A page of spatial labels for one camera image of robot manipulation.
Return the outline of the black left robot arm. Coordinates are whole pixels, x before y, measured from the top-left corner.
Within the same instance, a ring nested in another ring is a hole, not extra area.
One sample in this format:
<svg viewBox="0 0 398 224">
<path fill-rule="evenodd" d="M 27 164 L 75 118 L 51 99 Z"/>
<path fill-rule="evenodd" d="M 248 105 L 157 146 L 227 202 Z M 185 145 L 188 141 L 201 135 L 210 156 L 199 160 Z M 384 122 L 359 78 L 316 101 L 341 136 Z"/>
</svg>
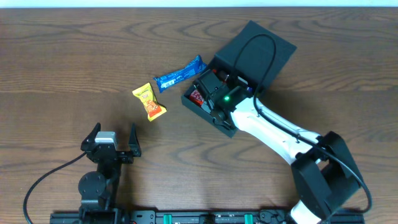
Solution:
<svg viewBox="0 0 398 224">
<path fill-rule="evenodd" d="M 83 175 L 78 183 L 81 195 L 80 223 L 130 223 L 129 212 L 116 205 L 116 196 L 123 164 L 132 164 L 142 155 L 136 125 L 131 126 L 129 149 L 118 150 L 116 133 L 102 131 L 97 123 L 81 143 L 81 150 L 97 165 L 95 171 Z"/>
</svg>

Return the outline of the yellow orange snack packet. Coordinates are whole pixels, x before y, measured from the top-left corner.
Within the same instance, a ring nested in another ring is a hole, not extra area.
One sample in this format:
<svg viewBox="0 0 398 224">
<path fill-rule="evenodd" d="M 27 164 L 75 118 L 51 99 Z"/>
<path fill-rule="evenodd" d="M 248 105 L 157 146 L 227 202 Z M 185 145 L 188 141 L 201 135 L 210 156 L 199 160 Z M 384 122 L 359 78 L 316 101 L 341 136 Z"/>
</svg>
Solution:
<svg viewBox="0 0 398 224">
<path fill-rule="evenodd" d="M 167 112 L 166 108 L 157 102 L 154 91 L 150 83 L 146 83 L 141 87 L 132 91 L 132 94 L 140 99 L 147 112 L 147 119 L 153 121 L 159 116 Z"/>
</svg>

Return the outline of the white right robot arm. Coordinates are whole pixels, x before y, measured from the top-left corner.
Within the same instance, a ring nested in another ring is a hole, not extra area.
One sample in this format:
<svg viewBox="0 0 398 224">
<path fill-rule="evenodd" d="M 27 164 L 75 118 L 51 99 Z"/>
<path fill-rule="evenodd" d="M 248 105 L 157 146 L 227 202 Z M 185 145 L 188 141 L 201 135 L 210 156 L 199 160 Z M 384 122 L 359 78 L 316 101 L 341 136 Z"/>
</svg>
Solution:
<svg viewBox="0 0 398 224">
<path fill-rule="evenodd" d="M 295 223 L 325 221 L 359 189 L 369 191 L 340 135 L 300 128 L 264 106 L 257 92 L 240 86 L 198 91 L 218 123 L 249 133 L 288 163 L 300 196 L 290 211 Z"/>
</svg>

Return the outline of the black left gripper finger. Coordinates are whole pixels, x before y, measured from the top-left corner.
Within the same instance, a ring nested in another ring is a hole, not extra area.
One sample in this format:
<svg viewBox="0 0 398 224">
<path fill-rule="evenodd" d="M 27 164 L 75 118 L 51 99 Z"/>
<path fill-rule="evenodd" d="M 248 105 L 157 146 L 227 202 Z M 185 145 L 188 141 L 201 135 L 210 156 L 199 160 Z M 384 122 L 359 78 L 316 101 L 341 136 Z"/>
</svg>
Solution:
<svg viewBox="0 0 398 224">
<path fill-rule="evenodd" d="M 141 147 L 140 147 L 139 141 L 137 139 L 136 125 L 134 123 L 131 126 L 131 132 L 129 135 L 128 146 L 129 146 L 130 151 L 132 152 L 133 156 L 141 155 Z"/>
<path fill-rule="evenodd" d="M 96 137 L 97 133 L 100 131 L 101 131 L 101 124 L 96 123 L 96 125 L 94 126 L 92 131 L 89 133 L 89 135 L 87 135 L 87 137 L 84 138 L 84 140 L 82 141 L 81 146 L 93 145 L 95 143 L 95 137 Z"/>
</svg>

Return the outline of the red Hacks candy bag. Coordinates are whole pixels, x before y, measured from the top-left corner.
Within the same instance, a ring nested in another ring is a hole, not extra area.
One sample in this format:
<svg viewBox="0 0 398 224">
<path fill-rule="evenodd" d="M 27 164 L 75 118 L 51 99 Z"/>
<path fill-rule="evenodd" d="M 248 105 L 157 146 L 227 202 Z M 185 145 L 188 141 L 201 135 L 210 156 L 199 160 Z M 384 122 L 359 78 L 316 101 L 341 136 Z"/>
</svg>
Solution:
<svg viewBox="0 0 398 224">
<path fill-rule="evenodd" d="M 215 74 L 221 70 L 211 69 Z M 199 91 L 194 87 L 194 90 L 189 96 L 189 99 L 196 103 L 198 106 L 203 106 L 205 104 L 203 97 L 199 93 Z"/>
</svg>

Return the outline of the blue Oreo cookie pack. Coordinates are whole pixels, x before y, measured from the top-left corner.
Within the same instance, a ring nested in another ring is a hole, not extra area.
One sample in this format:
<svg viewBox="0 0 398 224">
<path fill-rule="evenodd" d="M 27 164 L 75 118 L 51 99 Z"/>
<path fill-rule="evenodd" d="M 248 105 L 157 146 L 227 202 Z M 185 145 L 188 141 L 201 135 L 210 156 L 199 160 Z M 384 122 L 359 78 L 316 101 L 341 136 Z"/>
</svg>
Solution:
<svg viewBox="0 0 398 224">
<path fill-rule="evenodd" d="M 166 75 L 162 75 L 160 77 L 155 77 L 154 80 L 156 81 L 159 92 L 162 93 L 169 87 L 198 75 L 199 73 L 203 72 L 205 68 L 206 63 L 203 62 L 200 55 L 197 55 L 184 68 Z"/>
</svg>

